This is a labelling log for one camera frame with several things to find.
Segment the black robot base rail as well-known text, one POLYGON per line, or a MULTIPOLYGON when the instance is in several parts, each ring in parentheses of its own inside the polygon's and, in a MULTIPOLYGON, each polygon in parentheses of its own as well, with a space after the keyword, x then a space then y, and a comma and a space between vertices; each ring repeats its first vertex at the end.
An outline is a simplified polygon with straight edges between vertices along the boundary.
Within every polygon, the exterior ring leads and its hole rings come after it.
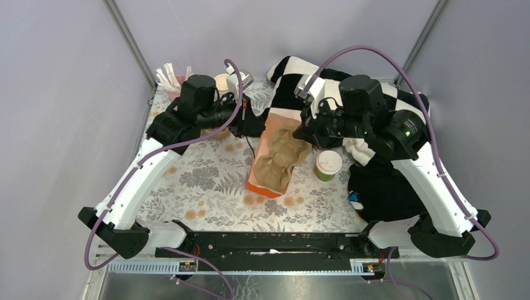
POLYGON ((179 250, 221 271, 351 271, 352 259, 399 257, 398 250, 379 249, 366 236, 321 232, 198 231, 179 250))

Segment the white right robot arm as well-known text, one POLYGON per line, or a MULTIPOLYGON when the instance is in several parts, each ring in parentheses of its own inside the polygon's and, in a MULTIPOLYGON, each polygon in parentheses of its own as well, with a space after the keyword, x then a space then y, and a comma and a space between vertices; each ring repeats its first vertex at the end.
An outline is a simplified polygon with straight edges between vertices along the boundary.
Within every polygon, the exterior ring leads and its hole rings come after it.
POLYGON ((454 187, 436 153, 421 99, 367 75, 342 80, 337 97, 325 94, 326 82, 303 75, 294 88, 305 107, 294 137, 315 146, 329 138, 359 138, 398 170, 426 212, 397 221, 373 221, 358 241, 361 254, 373 258, 385 248, 416 248, 432 258, 468 257, 473 232, 490 214, 476 209, 454 187))

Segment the brown cardboard cup carrier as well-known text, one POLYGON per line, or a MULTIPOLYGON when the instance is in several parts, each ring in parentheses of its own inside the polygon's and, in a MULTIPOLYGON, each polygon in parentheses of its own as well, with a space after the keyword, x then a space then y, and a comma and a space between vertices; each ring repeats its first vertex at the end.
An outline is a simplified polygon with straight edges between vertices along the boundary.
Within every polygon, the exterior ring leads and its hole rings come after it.
POLYGON ((267 151, 258 157, 253 167, 255 182, 262 188, 285 192, 293 169, 303 164, 312 150, 306 141, 295 139, 293 131, 281 128, 267 140, 267 151))

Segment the green paper coffee cup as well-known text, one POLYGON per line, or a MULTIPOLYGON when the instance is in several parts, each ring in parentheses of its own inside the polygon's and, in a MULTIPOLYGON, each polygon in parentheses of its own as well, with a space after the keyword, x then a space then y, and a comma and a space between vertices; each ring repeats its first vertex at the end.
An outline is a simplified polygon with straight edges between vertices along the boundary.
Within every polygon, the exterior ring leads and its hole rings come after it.
POLYGON ((329 169, 319 164, 316 164, 314 172, 320 181, 328 182, 334 178, 334 176, 339 172, 339 169, 329 169))

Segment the white plastic cup lid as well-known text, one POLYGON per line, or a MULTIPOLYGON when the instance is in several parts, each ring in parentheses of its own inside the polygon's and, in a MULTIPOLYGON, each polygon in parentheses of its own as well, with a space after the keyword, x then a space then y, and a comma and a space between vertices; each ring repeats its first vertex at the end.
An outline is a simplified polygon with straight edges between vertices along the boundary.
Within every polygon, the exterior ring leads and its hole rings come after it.
POLYGON ((316 164, 319 164, 325 168, 329 169, 339 169, 341 170, 343 166, 342 157, 335 151, 326 150, 321 152, 316 158, 316 164))

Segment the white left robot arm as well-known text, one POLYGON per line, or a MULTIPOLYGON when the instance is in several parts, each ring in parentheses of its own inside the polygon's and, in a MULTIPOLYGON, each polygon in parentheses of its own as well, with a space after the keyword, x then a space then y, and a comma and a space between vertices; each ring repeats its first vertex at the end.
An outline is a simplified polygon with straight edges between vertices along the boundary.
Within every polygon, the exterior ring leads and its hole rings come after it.
POLYGON ((241 71, 226 76, 225 89, 206 75, 192 75, 176 91, 167 108, 155 116, 136 158, 126 173, 96 207, 84 207, 79 220, 98 236, 115 255, 131 259, 145 248, 170 248, 180 257, 188 256, 194 241, 177 221, 142 222, 140 208, 163 174, 194 143, 209 139, 203 130, 227 129, 236 137, 259 137, 264 121, 253 113, 244 94, 254 81, 241 71))

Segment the orange paper bag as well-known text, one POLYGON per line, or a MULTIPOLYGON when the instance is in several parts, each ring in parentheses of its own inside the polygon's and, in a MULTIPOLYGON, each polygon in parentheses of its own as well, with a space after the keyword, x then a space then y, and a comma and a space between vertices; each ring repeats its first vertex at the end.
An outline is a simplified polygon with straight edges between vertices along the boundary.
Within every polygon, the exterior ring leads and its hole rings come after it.
POLYGON ((311 144, 293 136, 300 125, 300 111, 269 110, 246 183, 248 191, 267 198, 286 193, 294 168, 304 164, 312 151, 311 144))

